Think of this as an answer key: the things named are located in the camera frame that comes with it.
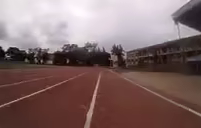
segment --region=pole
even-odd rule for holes
[[[177,32],[178,32],[178,38],[181,39],[181,32],[180,32],[180,26],[178,22],[175,22],[175,25],[177,27]]]

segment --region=cloudy sky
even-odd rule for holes
[[[0,0],[0,45],[49,47],[96,41],[126,50],[177,38],[171,14],[188,0]],[[198,34],[181,26],[182,36]]]

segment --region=white lane line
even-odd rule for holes
[[[52,78],[52,77],[54,77],[54,76],[47,76],[47,77],[41,77],[41,78],[36,78],[36,79],[24,80],[24,81],[20,81],[20,82],[16,82],[16,83],[11,83],[11,84],[3,84],[3,85],[0,85],[0,88],[15,86],[15,85],[29,83],[29,82],[34,82],[34,81],[48,79],[48,78]]]
[[[73,79],[76,79],[76,78],[78,78],[78,77],[80,77],[80,76],[83,76],[83,75],[85,75],[85,74],[86,74],[86,73],[82,73],[82,74],[76,75],[76,76],[74,76],[74,77],[71,77],[71,78],[69,78],[69,79],[67,79],[67,80],[64,80],[64,81],[62,81],[62,82],[59,82],[59,83],[57,83],[57,84],[51,85],[51,86],[49,86],[49,87],[47,87],[47,88],[44,88],[44,89],[39,90],[39,91],[37,91],[37,92],[34,92],[34,93],[32,93],[32,94],[29,94],[29,95],[26,95],[26,96],[24,96],[24,97],[18,98],[18,99],[16,99],[16,100],[10,101],[10,102],[8,102],[8,103],[2,104],[2,105],[0,105],[0,109],[1,109],[1,108],[4,108],[4,107],[6,107],[6,106],[9,106],[9,105],[11,105],[11,104],[13,104],[13,103],[19,102],[19,101],[21,101],[21,100],[27,99],[27,98],[29,98],[29,97],[38,95],[38,94],[40,94],[40,93],[42,93],[42,92],[45,92],[45,91],[50,90],[50,89],[52,89],[52,88],[55,88],[55,87],[57,87],[57,86],[59,86],[59,85],[61,85],[61,84],[64,84],[64,83],[66,83],[66,82],[68,82],[68,81],[71,81],[71,80],[73,80]]]
[[[95,90],[94,90],[94,93],[92,96],[91,105],[90,105],[90,108],[89,108],[88,113],[86,115],[86,121],[84,124],[84,128],[90,128],[90,125],[91,125],[91,120],[92,120],[92,115],[93,115],[93,111],[94,111],[94,107],[95,107],[95,101],[96,101],[96,97],[97,97],[98,87],[99,87],[99,83],[101,80],[101,74],[102,73],[100,72],[98,75],[98,80],[97,80]]]
[[[144,86],[142,86],[142,85],[140,85],[140,84],[135,83],[134,81],[132,81],[132,80],[130,80],[130,79],[128,79],[128,78],[126,78],[126,77],[124,77],[124,76],[122,76],[122,75],[120,75],[120,74],[118,74],[118,73],[116,73],[116,72],[114,72],[114,71],[112,71],[112,70],[110,70],[110,71],[111,71],[112,73],[118,75],[119,77],[121,77],[121,78],[123,78],[123,79],[129,81],[130,83],[132,83],[132,84],[134,84],[134,85],[137,85],[138,87],[140,87],[140,88],[142,88],[142,89],[144,89],[144,90],[150,92],[151,94],[153,94],[153,95],[155,95],[155,96],[158,96],[158,97],[162,98],[163,100],[166,100],[166,101],[168,101],[169,103],[172,103],[172,104],[176,105],[177,107],[183,108],[183,109],[185,109],[185,110],[187,110],[187,111],[189,111],[189,112],[191,112],[191,113],[193,113],[193,114],[195,114],[195,115],[201,117],[201,113],[200,113],[200,112],[197,112],[197,111],[195,111],[195,110],[193,110],[193,109],[191,109],[191,108],[189,108],[189,107],[187,107],[187,106],[185,106],[185,105],[182,105],[182,104],[180,104],[180,103],[178,103],[178,102],[175,102],[175,101],[173,101],[172,99],[166,98],[166,97],[164,97],[164,96],[162,96],[162,95],[160,95],[160,94],[158,94],[158,93],[156,93],[156,92],[154,92],[154,91],[152,91],[152,90],[150,90],[150,89],[148,89],[148,88],[146,88],[146,87],[144,87]]]

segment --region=running track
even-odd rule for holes
[[[0,70],[0,128],[201,128],[201,111],[109,69]]]

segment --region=grass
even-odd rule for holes
[[[0,69],[52,68],[54,65],[37,65],[25,62],[0,61]]]

